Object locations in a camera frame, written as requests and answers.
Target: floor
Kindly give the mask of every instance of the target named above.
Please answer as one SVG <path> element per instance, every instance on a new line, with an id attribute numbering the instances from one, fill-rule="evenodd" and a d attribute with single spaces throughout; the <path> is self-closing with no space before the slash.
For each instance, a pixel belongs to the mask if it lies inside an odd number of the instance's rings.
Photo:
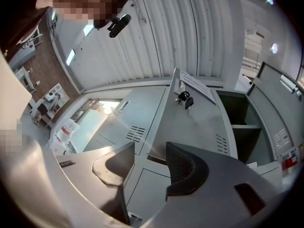
<path id="1" fill-rule="evenodd" d="M 45 129 L 45 125 L 43 124 L 40 124 L 40 127 L 37 127 L 34 124 L 32 117 L 29 115 L 29 112 L 30 108 L 27 106 L 21 117 L 22 135 L 28 135 L 33 139 L 36 139 L 42 147 L 45 147 L 49 140 L 50 128 L 48 127 Z"/>

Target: paper sign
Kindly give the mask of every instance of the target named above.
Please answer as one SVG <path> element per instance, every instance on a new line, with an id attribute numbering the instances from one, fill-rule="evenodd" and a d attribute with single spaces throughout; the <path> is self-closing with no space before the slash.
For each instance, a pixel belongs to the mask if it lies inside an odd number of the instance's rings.
<path id="1" fill-rule="evenodd" d="M 206 98 L 208 98 L 210 101 L 212 101 L 214 104 L 217 104 L 215 102 L 215 99 L 213 97 L 213 94 L 211 90 L 202 84 L 199 80 L 192 77 L 190 74 L 187 74 L 185 71 L 180 71 L 180 80 L 184 82 L 185 84 L 189 85 L 190 87 L 196 89 L 201 94 L 203 94 Z"/>

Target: ventilation slot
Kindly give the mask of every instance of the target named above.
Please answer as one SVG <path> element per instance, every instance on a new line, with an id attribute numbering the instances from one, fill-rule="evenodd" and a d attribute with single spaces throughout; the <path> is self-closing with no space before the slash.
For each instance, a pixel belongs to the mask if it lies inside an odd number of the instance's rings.
<path id="1" fill-rule="evenodd" d="M 218 152 L 228 155 L 227 140 L 218 134 L 215 134 Z"/>
<path id="2" fill-rule="evenodd" d="M 141 127 L 132 126 L 126 136 L 127 139 L 130 139 L 134 142 L 139 143 L 142 139 L 145 129 Z"/>
<path id="3" fill-rule="evenodd" d="M 286 129 L 283 128 L 279 133 L 275 135 L 275 145 L 278 149 L 284 147 L 289 143 L 289 137 L 287 135 Z"/>

